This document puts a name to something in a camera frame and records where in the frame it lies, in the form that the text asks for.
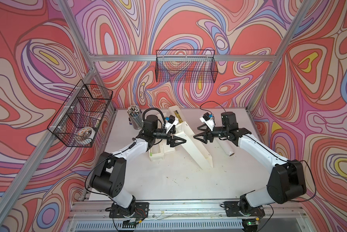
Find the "cream wrap dispenser with label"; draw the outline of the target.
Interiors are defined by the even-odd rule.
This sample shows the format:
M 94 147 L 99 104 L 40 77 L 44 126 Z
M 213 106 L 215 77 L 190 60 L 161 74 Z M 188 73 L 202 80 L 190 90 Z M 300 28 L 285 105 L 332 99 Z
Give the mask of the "cream wrap dispenser with label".
M 165 156 L 173 154 L 174 152 L 175 148 L 167 145 L 166 141 L 162 141 L 149 150 L 149 158 L 151 161 L 163 160 Z

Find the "cream dispenser lid with label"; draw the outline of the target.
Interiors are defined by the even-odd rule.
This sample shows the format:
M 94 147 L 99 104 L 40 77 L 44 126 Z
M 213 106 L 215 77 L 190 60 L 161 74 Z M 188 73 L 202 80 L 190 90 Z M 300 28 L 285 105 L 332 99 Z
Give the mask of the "cream dispenser lid with label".
M 169 107 L 168 110 L 171 115 L 175 116 L 178 119 L 179 123 L 183 123 L 186 121 L 186 118 L 182 110 L 177 105 Z

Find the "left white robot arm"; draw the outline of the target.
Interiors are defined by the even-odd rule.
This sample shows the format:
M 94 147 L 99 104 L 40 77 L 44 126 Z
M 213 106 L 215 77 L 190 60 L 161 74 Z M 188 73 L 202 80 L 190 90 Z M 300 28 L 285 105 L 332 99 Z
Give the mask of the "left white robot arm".
M 163 125 L 158 127 L 158 117 L 149 115 L 143 122 L 143 127 L 132 143 L 119 151 L 104 152 L 99 156 L 97 165 L 89 175 L 89 186 L 113 201 L 110 216 L 146 217 L 145 206 L 137 206 L 136 198 L 124 188 L 128 161 L 149 151 L 156 140 L 165 140 L 174 148 L 186 143 L 186 140 L 175 136 L 175 127 L 179 120 L 170 115 L 163 119 Z

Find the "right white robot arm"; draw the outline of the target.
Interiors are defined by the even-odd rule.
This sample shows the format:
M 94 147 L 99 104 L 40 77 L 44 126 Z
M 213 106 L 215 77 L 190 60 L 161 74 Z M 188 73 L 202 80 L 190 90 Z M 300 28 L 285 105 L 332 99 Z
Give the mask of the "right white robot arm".
M 221 114 L 221 126 L 215 125 L 214 116 L 205 113 L 200 117 L 202 125 L 196 140 L 204 144 L 212 143 L 215 138 L 225 139 L 245 150 L 268 171 L 270 177 L 265 187 L 241 195 L 237 204 L 241 215 L 249 216 L 260 206 L 283 204 L 307 192 L 304 168 L 300 161 L 289 160 L 262 144 L 246 128 L 240 128 L 233 112 Z

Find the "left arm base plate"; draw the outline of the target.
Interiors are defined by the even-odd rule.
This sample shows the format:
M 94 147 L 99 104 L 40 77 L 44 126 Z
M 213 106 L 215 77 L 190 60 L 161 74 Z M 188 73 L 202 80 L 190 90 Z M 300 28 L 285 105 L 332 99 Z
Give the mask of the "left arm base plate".
M 123 208 L 117 204 L 105 209 L 109 212 L 109 218 L 137 218 L 145 219 L 149 214 L 149 202 L 132 202 L 128 208 Z

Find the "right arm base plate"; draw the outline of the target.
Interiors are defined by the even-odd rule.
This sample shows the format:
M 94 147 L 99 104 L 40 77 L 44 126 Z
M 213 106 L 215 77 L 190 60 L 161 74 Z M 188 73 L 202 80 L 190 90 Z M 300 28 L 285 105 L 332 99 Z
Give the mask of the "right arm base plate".
M 263 218 L 265 212 L 262 206 L 251 207 L 245 201 L 225 201 L 220 204 L 225 209 L 227 217 L 255 217 Z

